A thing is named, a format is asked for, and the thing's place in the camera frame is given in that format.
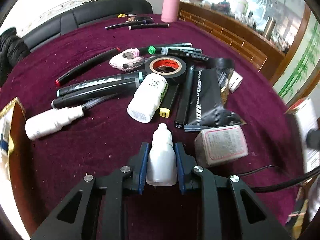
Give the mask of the teal capped black marker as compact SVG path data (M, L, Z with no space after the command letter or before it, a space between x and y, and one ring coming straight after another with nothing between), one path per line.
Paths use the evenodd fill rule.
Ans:
M67 95L72 92L76 92L78 90L87 88L87 87L92 87L95 85L104 85L104 84L109 84L114 81L122 81L134 77L141 77L142 79L146 76L147 72L145 70L140 70L140 71L134 71L131 73L125 73L125 74L117 74L117 75L111 75L111 76L106 76L106 77L101 77L93 80L87 80L84 82L76 83L73 85L69 85L66 87L61 87L57 90L56 96L57 97L62 97L64 95Z

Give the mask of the white pill bottle green label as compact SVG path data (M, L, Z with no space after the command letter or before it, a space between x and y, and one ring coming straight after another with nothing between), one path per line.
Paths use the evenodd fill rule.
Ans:
M168 83L159 74L148 74L136 90L127 107L127 113L131 118L141 123L148 123L159 108Z

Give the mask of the yellow capped black marker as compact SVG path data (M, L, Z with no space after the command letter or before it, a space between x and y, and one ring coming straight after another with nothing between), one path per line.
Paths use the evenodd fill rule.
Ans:
M179 91L180 85L169 85L168 90L162 100L159 109L159 115L163 118L168 118L171 115L171 110L175 104L175 100Z

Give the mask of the blue capped black marker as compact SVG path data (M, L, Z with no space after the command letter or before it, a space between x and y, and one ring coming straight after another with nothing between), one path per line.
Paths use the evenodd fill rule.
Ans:
M162 47L162 55L180 55L183 53L202 53L201 49L191 47Z

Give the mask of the small white dropper bottle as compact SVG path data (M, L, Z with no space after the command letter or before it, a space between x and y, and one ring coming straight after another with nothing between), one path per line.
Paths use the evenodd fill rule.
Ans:
M165 123L160 123L153 133L146 182L152 186L166 187L175 185L176 179L176 154L172 134Z

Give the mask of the pink thermos bottle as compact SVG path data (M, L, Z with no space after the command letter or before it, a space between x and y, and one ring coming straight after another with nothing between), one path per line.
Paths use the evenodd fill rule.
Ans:
M172 23L177 21L180 0L163 0L161 21Z

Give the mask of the long black marker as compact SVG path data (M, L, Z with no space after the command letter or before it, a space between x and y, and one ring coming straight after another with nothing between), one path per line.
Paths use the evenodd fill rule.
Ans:
M192 63L189 64L187 67L185 81L180 93L178 109L177 109L176 118L174 121L174 126L178 129L184 129L184 124L187 120L187 115L189 111L189 100L191 96L191 89L193 86L194 70L195 70L194 64Z

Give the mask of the white spray bottle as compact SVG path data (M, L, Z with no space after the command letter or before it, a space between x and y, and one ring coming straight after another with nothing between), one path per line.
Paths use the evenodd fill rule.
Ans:
M61 130L82 116L82 106L52 108L29 118L25 123L25 132L30 140L36 140Z

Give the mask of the pink bordered white box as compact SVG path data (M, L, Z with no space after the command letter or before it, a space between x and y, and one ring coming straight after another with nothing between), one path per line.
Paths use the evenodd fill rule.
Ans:
M203 129L194 140L196 162L202 167L224 164L248 155L239 125Z

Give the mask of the black leather sofa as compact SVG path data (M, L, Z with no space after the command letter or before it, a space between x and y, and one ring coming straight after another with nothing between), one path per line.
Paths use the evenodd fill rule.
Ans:
M49 41L86 25L116 18L119 14L152 14L152 5L146 0L91 0L63 12L22 37L30 51Z

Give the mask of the wooden headboard brick pattern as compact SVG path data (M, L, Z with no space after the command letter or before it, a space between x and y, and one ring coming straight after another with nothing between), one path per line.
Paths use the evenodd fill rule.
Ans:
M272 81L285 58L284 53L255 30L220 12L181 2L178 16L229 45L268 81Z

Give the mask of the black tape roll red core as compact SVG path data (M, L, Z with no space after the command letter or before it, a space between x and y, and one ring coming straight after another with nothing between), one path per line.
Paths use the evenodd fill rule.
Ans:
M185 74L187 66L182 59L174 56L154 56L144 67L148 74L159 74L166 79L179 79Z

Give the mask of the black foil snack bag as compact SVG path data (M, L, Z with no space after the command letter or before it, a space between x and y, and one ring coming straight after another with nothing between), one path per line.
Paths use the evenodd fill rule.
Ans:
M215 69L197 69L189 103L186 132L196 132L244 124L242 118L223 106L221 90Z

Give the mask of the dark grey marker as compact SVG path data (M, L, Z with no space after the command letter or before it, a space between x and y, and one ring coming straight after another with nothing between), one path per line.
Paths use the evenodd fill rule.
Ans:
M56 98L52 101L51 107L60 109L64 107L81 105L84 102L94 98L135 91L139 85L140 82L138 79L128 79L124 80L123 82L114 82L108 86L97 85Z

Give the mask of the woman in black jacket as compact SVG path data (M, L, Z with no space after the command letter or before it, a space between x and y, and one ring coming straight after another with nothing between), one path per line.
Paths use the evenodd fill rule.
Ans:
M2 87L16 64L27 57L30 54L30 50L25 42L17 36L15 27L4 31L0 39L0 85Z

